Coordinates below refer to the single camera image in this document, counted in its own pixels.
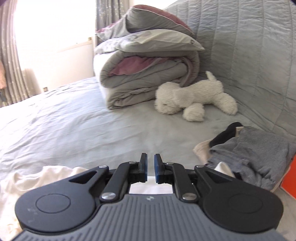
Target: orange object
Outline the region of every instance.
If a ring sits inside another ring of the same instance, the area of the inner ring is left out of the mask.
[[[281,183],[281,188],[296,199],[296,156],[294,156],[290,170]]]

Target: mattress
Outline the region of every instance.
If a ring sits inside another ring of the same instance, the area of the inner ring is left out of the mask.
[[[149,175],[154,175],[155,153],[163,161],[192,169],[201,163],[192,151],[196,144],[235,121],[257,127],[241,114],[228,116],[211,105],[205,113],[203,122],[188,122],[182,113],[158,113],[154,101],[110,110],[95,77],[68,84],[0,108],[0,180],[14,171],[32,174],[47,165],[105,164],[113,169],[122,162],[139,161],[142,152],[148,154]],[[280,231],[295,239],[295,206],[287,194],[278,193],[289,219],[280,224]]]

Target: stuffed animal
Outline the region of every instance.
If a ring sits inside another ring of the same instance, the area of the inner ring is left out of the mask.
[[[162,114],[171,115],[183,111],[183,118],[188,121],[203,121],[204,104],[213,104],[228,115],[235,115],[237,103],[224,93],[223,85],[215,76],[206,71],[208,80],[201,80],[188,87],[166,82],[156,91],[155,109]]]

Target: plush dog tail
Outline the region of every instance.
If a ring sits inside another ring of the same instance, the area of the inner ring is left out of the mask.
[[[210,81],[217,81],[216,77],[210,71],[206,71],[205,73]]]

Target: gray fleece garment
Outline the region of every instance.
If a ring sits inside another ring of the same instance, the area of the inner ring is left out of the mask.
[[[238,137],[213,146],[209,167],[221,161],[233,172],[241,174],[250,184],[272,190],[287,171],[296,153],[296,143],[287,139],[245,126]]]

